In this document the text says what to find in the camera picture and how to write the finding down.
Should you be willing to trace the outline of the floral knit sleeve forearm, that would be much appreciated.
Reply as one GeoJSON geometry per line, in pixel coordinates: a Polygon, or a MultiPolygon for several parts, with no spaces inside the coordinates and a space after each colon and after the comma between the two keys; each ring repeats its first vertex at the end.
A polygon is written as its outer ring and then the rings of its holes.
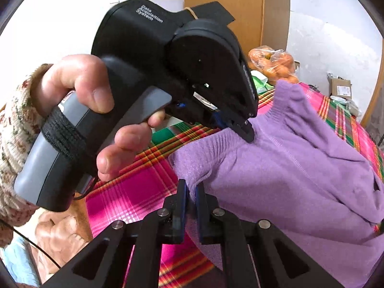
{"type": "Polygon", "coordinates": [[[12,227],[26,224],[37,206],[14,191],[17,175],[22,171],[30,149],[44,123],[33,105],[30,90],[40,82],[50,64],[39,66],[20,83],[1,109],[1,247],[13,238],[12,227]]]}

